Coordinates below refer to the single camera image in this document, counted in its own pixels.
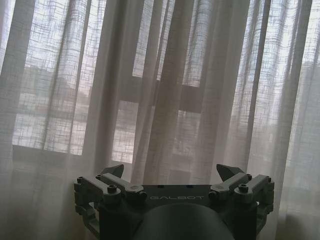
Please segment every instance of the screw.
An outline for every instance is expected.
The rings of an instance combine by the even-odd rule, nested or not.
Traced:
[[[117,191],[117,187],[115,185],[111,184],[107,187],[107,191],[108,191],[108,193],[113,194]]]
[[[139,197],[142,201],[146,200],[148,194],[145,191],[140,191],[139,192]]]
[[[81,180],[83,179],[84,177],[83,176],[80,176],[76,179],[77,183],[80,184],[81,183]]]
[[[249,191],[249,187],[247,184],[239,184],[239,190],[242,193],[247,193]]]
[[[216,191],[210,191],[208,194],[208,197],[211,201],[216,201],[218,200],[218,194]]]

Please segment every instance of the curtain fold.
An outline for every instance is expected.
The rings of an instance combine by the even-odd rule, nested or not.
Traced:
[[[319,0],[0,3],[1,239],[94,239],[73,182],[275,181],[259,239],[320,238]]]

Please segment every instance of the metal bracket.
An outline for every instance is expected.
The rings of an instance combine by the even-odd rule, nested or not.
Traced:
[[[98,175],[97,178],[106,184],[116,185],[129,201],[143,202],[147,198],[141,185],[132,184],[110,173]]]
[[[222,183],[211,185],[209,198],[215,201],[225,201],[239,184],[245,184],[248,181],[248,175],[239,172]]]
[[[97,237],[100,236],[99,221],[96,218],[95,205],[103,202],[106,205],[116,204],[121,200],[120,189],[112,188],[93,177],[78,177],[74,183],[75,211],[82,216],[84,225]]]

